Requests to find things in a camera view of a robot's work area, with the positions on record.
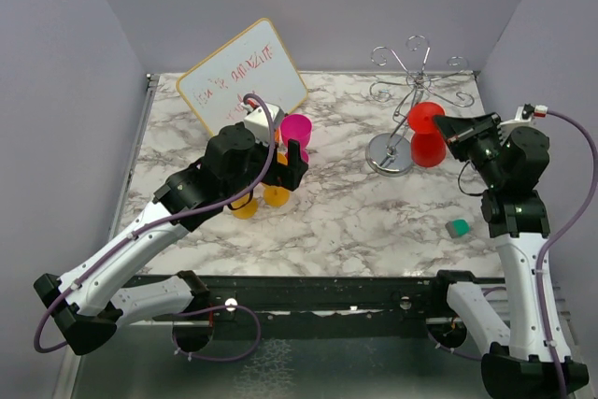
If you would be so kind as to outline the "magenta plastic wine glass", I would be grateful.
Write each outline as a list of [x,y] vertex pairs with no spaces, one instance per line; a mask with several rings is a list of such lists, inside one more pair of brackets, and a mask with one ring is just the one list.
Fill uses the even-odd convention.
[[311,120],[302,114],[287,115],[279,127],[282,143],[288,146],[290,140],[295,140],[300,145],[301,157],[308,163],[309,156],[306,151],[312,133]]

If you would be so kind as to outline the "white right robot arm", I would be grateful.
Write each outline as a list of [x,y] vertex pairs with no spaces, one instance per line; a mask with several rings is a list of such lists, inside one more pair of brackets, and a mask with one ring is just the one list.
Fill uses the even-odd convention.
[[508,321],[467,275],[447,274],[429,293],[431,309],[462,320],[481,354],[481,375],[492,398],[565,398],[589,382],[562,333],[548,251],[552,233],[536,185],[548,167],[549,139],[534,127],[544,106],[519,107],[514,119],[436,115],[433,122],[453,157],[471,164],[486,185],[481,211],[503,267]]

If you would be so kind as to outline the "red plastic wine glass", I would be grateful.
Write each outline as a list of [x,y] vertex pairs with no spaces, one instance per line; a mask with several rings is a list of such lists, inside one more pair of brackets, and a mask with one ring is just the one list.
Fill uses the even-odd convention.
[[435,116],[444,116],[444,109],[433,102],[421,102],[412,107],[407,123],[413,131],[410,148],[413,162],[421,167],[434,167],[446,157],[446,145],[434,124]]

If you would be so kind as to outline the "yellow wine glass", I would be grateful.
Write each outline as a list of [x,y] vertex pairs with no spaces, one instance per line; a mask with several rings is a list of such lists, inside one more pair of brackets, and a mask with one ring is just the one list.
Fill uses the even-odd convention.
[[290,199],[291,193],[279,186],[272,186],[263,183],[263,200],[271,207],[282,207]]
[[258,210],[258,201],[249,193],[229,205],[234,217],[240,220],[252,218]]

